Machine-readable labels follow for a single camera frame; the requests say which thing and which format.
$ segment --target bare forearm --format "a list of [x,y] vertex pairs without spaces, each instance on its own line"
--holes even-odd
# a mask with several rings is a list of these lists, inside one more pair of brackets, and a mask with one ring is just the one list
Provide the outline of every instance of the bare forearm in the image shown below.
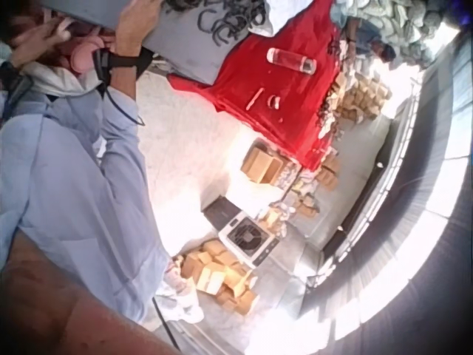
[[114,68],[110,85],[133,100],[136,100],[136,67]]
[[347,38],[351,39],[352,41],[356,41],[356,33],[359,27],[360,27],[360,19],[349,17],[347,21],[347,26],[346,26]]

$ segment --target gray shirt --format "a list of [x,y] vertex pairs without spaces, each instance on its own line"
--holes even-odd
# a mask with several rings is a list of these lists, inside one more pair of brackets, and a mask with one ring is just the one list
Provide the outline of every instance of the gray shirt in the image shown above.
[[[109,89],[137,117],[136,103]],[[4,108],[0,95],[0,114]],[[106,152],[97,162],[100,136]],[[20,228],[74,280],[144,318],[169,261],[149,201],[137,127],[97,92],[53,103],[30,92],[0,131],[0,269]]]

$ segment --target red tablecloth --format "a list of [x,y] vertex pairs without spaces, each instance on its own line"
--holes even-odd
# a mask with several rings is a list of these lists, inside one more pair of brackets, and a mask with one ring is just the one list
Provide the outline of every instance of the red tablecloth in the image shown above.
[[[318,139],[317,112],[338,74],[336,57],[327,53],[332,38],[338,37],[330,21],[331,4],[332,0],[315,0],[274,38],[250,35],[227,57],[212,87],[177,76],[169,78],[171,85],[199,93],[217,111],[250,124],[304,167],[316,169],[330,145],[329,136]],[[316,73],[305,75],[268,63],[266,54],[271,47],[316,59]],[[264,92],[246,111],[261,87]],[[272,95],[281,97],[279,110],[267,105]]]

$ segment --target water bottle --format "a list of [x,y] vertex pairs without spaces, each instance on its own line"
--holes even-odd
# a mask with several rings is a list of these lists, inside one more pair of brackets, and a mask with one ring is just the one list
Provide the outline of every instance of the water bottle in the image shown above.
[[306,55],[288,52],[277,48],[270,48],[266,55],[267,60],[275,65],[313,75],[316,72],[317,61]]

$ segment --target pink object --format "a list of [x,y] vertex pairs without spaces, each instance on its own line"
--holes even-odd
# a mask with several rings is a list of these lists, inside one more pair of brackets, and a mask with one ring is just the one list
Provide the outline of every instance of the pink object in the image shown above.
[[94,51],[104,48],[105,44],[100,37],[90,36],[79,44],[71,55],[71,68],[79,73],[85,73],[94,68],[92,54]]

